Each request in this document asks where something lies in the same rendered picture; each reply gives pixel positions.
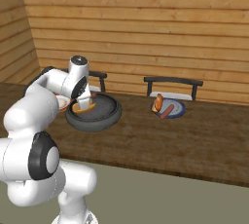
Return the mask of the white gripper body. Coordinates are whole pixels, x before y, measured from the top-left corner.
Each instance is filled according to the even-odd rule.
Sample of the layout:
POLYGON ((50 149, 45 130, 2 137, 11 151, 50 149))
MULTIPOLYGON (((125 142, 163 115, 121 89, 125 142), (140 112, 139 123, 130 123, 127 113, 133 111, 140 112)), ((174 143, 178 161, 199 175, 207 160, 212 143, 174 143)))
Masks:
POLYGON ((80 89, 80 95, 77 97, 78 105, 81 109, 89 109, 91 101, 91 93, 89 86, 86 86, 84 89, 80 89))

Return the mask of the orange bun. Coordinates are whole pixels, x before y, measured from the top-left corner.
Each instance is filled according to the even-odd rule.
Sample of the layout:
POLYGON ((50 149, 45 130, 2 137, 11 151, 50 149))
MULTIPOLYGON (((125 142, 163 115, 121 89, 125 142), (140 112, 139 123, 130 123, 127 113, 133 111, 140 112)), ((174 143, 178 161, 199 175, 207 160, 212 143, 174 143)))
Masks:
POLYGON ((72 111, 74 113, 87 113, 95 107, 95 103, 92 103, 88 109, 82 109, 78 103, 72 105, 72 111))
POLYGON ((163 103, 163 96, 159 93, 157 98, 154 101, 152 111, 156 113, 160 112, 162 108, 162 103, 163 103))

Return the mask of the white plate with red rim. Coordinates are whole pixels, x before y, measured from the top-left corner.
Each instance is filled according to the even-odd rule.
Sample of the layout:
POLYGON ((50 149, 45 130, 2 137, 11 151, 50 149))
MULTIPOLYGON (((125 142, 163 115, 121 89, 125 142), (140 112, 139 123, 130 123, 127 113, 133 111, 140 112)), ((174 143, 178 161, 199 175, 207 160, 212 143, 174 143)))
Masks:
POLYGON ((71 99, 64 96, 64 95, 60 95, 60 94, 57 94, 55 97, 56 97, 58 104, 59 104, 59 111, 60 112, 65 111, 67 109, 67 107, 70 105, 71 99))

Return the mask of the dark grey bowl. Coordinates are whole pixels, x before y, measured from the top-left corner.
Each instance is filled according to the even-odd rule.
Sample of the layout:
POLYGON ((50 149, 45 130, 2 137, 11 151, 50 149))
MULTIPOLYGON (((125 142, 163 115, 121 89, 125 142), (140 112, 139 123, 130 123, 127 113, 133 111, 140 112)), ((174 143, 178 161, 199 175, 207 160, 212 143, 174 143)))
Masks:
POLYGON ((122 106, 112 96, 97 93, 93 98, 95 106, 86 113, 74 113, 72 101, 66 110, 67 122, 76 130, 84 132, 98 132, 114 126, 122 116, 122 106))

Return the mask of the blue plate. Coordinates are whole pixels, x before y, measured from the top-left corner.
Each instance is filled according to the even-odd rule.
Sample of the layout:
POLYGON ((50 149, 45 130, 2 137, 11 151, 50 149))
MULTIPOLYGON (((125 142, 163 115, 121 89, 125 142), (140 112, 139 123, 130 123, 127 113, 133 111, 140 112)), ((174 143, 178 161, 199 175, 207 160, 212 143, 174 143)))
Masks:
POLYGON ((162 108, 160 112, 156 113, 154 112, 157 116, 160 116, 161 113, 170 105, 174 104, 174 109, 172 112, 167 116, 165 119, 174 119, 174 118, 179 118, 183 116, 186 112, 186 106, 183 102, 173 99, 173 98, 165 98, 162 103, 162 108))

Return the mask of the black chair with white seat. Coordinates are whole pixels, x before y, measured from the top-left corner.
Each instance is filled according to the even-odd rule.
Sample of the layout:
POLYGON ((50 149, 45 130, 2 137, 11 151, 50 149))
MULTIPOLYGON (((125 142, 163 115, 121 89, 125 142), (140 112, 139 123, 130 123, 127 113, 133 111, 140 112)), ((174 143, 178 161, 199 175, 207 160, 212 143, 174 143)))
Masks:
MULTIPOLYGON (((55 67, 53 67, 53 66, 45 67, 43 70, 41 70, 41 74, 43 74, 45 72, 48 72, 49 70, 54 69, 54 68, 55 67)), ((95 78, 98 78, 98 80, 99 80, 99 86, 89 85, 89 89, 92 92, 103 92, 103 93, 105 93, 106 92, 105 79, 107 78, 107 74, 103 73, 103 72, 98 72, 98 71, 90 71, 89 75, 90 75, 90 77, 95 77, 95 78)))
POLYGON ((165 77, 165 76, 145 76, 144 81, 148 84, 147 86, 147 96, 157 96, 159 92, 153 91, 153 84, 155 82, 167 82, 167 83, 177 83, 183 85, 191 85, 192 93, 183 94, 183 93, 162 93, 163 97, 181 99, 181 100, 195 100, 196 92, 198 87, 203 86, 203 82, 199 80, 186 79, 186 78, 177 78, 177 77, 165 77))

